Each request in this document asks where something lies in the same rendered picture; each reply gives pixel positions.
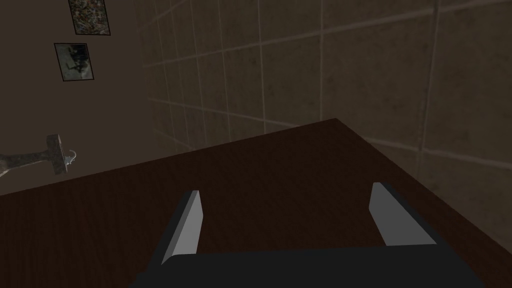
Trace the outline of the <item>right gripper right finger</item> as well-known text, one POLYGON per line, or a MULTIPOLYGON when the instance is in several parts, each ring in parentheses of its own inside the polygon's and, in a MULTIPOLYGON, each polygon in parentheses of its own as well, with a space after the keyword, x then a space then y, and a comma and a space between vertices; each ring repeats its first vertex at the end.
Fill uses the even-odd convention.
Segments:
POLYGON ((386 246, 444 243, 442 237, 388 183, 372 184, 368 208, 386 246))

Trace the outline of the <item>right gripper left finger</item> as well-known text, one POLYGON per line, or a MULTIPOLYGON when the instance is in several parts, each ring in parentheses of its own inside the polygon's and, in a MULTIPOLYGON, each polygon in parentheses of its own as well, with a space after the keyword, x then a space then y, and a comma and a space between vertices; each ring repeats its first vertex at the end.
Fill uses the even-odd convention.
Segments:
POLYGON ((152 265, 161 266, 174 255, 196 254, 203 217, 200 192, 186 192, 157 244, 152 255, 152 265))

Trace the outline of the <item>dark brown wooden table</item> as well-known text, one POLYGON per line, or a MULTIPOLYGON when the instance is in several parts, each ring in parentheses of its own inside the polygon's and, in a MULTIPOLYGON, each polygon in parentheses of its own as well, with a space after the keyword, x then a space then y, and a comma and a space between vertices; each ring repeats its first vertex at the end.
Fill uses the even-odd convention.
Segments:
POLYGON ((200 253, 383 246, 375 182, 512 288, 511 253, 337 119, 1 195, 0 288, 128 288, 190 190, 200 253))

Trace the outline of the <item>grey framed wall picture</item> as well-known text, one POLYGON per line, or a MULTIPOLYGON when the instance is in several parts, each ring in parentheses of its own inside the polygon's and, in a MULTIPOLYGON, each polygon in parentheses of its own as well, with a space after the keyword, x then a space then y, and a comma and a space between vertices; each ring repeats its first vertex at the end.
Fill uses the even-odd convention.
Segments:
POLYGON ((63 82, 94 79, 88 45, 86 43, 53 43, 63 82))

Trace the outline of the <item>speckled framed wall picture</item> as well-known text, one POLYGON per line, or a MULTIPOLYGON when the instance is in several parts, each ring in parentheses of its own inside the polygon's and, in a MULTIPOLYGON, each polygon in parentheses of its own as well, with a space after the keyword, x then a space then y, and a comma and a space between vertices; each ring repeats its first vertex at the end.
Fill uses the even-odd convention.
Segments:
POLYGON ((67 1, 76 35, 111 35, 105 0, 67 1))

